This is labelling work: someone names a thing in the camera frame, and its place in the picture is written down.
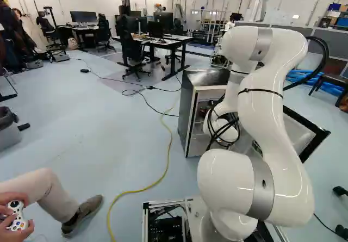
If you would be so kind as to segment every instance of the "computer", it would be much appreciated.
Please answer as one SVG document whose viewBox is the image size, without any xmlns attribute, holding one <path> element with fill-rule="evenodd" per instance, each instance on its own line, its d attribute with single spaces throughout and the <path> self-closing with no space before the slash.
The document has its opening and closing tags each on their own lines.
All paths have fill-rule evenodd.
<svg viewBox="0 0 348 242">
<path fill-rule="evenodd" d="M 77 23 L 97 23 L 98 18 L 95 12 L 70 11 L 71 21 Z"/>
<path fill-rule="evenodd" d="M 130 11 L 129 15 L 130 16 L 140 17 L 141 16 L 141 11 Z"/>
<path fill-rule="evenodd" d="M 163 23 L 149 21 L 147 23 L 148 34 L 151 37 L 162 38 L 163 37 Z"/>
<path fill-rule="evenodd" d="M 127 16 L 127 29 L 130 33 L 138 33 L 139 32 L 139 24 L 140 31 L 143 33 L 147 33 L 147 19 L 146 16 Z"/>
<path fill-rule="evenodd" d="M 156 22 L 163 24 L 163 31 L 165 33 L 170 33 L 173 30 L 173 13 L 154 12 L 153 17 Z"/>
</svg>

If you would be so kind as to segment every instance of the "yellow cable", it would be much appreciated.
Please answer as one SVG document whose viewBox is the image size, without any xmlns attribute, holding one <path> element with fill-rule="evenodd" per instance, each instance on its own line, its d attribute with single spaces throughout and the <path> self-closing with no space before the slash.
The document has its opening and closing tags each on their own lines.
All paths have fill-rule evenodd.
<svg viewBox="0 0 348 242">
<path fill-rule="evenodd" d="M 173 107 L 168 109 L 168 110 L 166 110 L 164 113 L 168 113 L 172 109 L 174 109 L 177 101 L 178 101 L 178 98 L 176 99 Z M 111 205 L 109 207 L 108 214 L 107 214 L 107 227 L 108 227 L 108 232 L 109 232 L 109 235 L 111 237 L 112 242 L 116 242 L 116 238 L 115 238 L 115 236 L 113 234 L 113 231 L 111 230 L 111 226 L 110 226 L 110 213 L 111 213 L 111 210 L 112 210 L 114 204 L 119 200 L 120 197 L 122 197 L 124 195 L 131 194 L 131 193 L 143 192 L 143 191 L 145 191 L 147 189 L 150 189 L 150 188 L 156 186 L 157 184 L 159 184 L 164 179 L 165 175 L 168 172 L 168 169 L 169 169 L 169 154 L 170 154 L 170 148 L 171 148 L 172 142 L 173 142 L 173 133 L 172 133 L 171 129 L 169 128 L 169 126 L 167 124 L 165 124 L 165 122 L 163 121 L 163 117 L 164 117 L 164 114 L 162 114 L 161 117 L 160 117 L 161 124 L 168 130 L 168 132 L 170 134 L 170 141 L 169 141 L 168 149 L 167 149 L 167 166 L 165 168 L 165 171 L 163 172 L 162 176 L 158 180 L 156 180 L 154 183 L 152 183 L 151 185 L 149 185 L 149 186 L 147 186 L 145 188 L 142 188 L 142 189 L 138 189 L 138 190 L 129 190 L 129 191 L 122 192 L 121 194 L 119 194 L 117 197 L 114 198 L 113 202 L 111 203 Z"/>
</svg>

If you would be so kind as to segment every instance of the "person's leg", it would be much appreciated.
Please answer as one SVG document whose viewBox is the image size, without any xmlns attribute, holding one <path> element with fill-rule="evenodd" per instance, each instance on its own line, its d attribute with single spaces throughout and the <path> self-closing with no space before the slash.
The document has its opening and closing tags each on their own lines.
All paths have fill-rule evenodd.
<svg viewBox="0 0 348 242">
<path fill-rule="evenodd" d="M 0 193 L 21 192 L 29 203 L 37 202 L 48 214 L 61 223 L 69 221 L 79 204 L 61 186 L 51 169 L 40 169 L 0 183 Z"/>
<path fill-rule="evenodd" d="M 103 196 L 97 195 L 78 204 L 61 186 L 50 169 L 40 169 L 0 183 L 0 193 L 26 193 L 29 203 L 37 202 L 48 214 L 62 223 L 63 236 L 72 236 L 77 227 L 100 209 Z"/>
</svg>

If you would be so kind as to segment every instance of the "stool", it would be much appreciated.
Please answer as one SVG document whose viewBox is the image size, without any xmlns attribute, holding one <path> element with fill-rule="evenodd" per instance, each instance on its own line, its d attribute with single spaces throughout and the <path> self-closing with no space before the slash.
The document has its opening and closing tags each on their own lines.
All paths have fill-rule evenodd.
<svg viewBox="0 0 348 242">
<path fill-rule="evenodd" d="M 334 85 L 341 86 L 344 88 L 342 94 L 338 97 L 335 103 L 335 106 L 339 107 L 339 104 L 341 103 L 342 98 L 348 93 L 348 79 L 340 75 L 323 74 L 319 77 L 319 79 L 313 85 L 308 95 L 311 95 L 314 90 L 318 91 L 324 82 L 332 83 Z"/>
</svg>

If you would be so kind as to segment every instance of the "keyboard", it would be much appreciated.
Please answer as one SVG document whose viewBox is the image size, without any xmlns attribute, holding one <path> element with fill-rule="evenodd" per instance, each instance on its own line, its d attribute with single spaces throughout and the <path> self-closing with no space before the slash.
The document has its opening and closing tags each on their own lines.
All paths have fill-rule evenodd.
<svg viewBox="0 0 348 242">
<path fill-rule="evenodd" d="M 153 41 L 153 40 L 156 40 L 156 38 L 152 38 L 152 37 L 141 37 L 141 38 L 138 38 L 139 40 L 141 41 Z"/>
</svg>

